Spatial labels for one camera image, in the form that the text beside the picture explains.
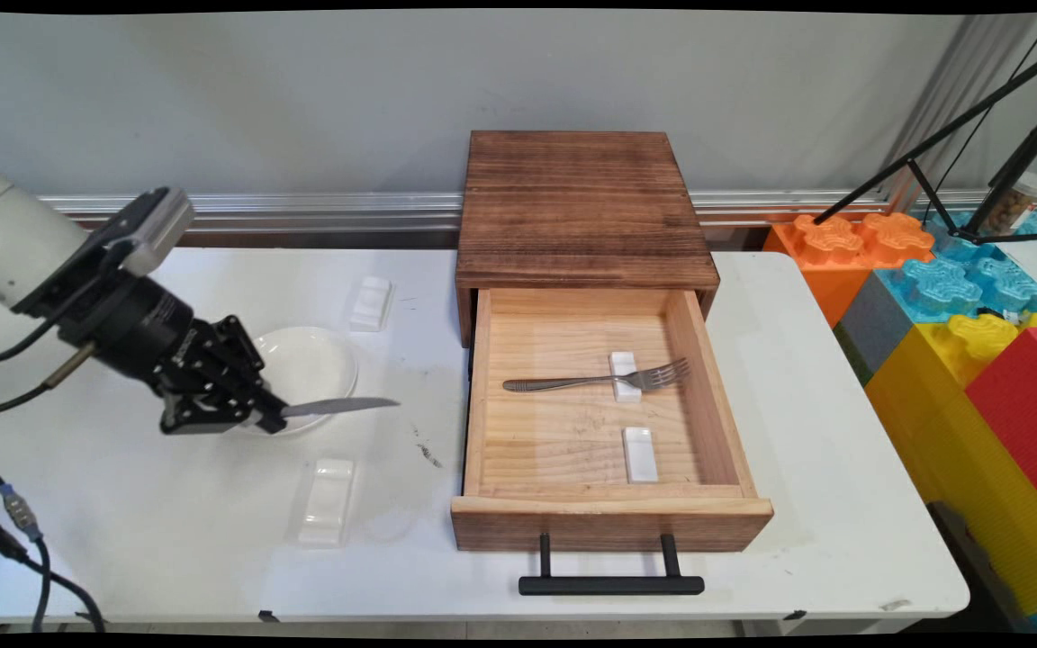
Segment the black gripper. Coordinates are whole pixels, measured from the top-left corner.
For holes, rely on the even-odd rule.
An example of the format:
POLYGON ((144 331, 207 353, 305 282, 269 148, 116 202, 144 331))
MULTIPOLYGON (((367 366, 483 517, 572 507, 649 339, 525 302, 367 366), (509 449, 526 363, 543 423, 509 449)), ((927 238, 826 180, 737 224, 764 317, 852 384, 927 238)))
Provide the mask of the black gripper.
POLYGON ((276 435, 288 427, 287 402, 270 391, 265 364, 239 317, 199 319, 194 309, 148 276, 112 274, 75 300, 58 319, 58 336, 75 347, 95 344, 95 358, 124 377, 169 393, 161 434, 222 434, 236 428, 276 435), (188 369, 176 360, 188 353, 188 369))

